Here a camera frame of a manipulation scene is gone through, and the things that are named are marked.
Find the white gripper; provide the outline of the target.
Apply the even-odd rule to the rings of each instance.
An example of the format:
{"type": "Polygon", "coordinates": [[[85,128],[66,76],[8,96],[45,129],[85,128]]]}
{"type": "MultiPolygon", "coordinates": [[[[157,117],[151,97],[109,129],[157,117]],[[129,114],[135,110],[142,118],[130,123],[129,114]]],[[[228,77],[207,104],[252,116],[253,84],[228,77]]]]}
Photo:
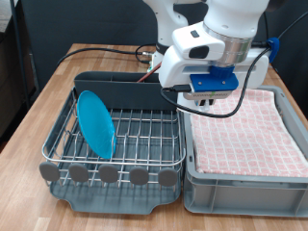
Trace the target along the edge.
{"type": "MultiPolygon", "coordinates": [[[[244,85],[245,76],[252,62],[262,52],[261,48],[250,49],[246,59],[235,64],[234,73],[239,81],[239,89],[244,85]]],[[[159,81],[162,87],[172,87],[174,85],[188,84],[191,74],[207,74],[213,66],[218,66],[214,61],[187,60],[180,56],[177,48],[170,46],[166,51],[161,67],[159,69],[159,81]]],[[[269,57],[263,55],[253,66],[248,78],[247,87],[256,89],[265,80],[269,66],[269,57]]],[[[215,99],[209,99],[209,106],[215,104],[215,99]]],[[[204,106],[205,100],[200,100],[198,106],[204,106]]]]}

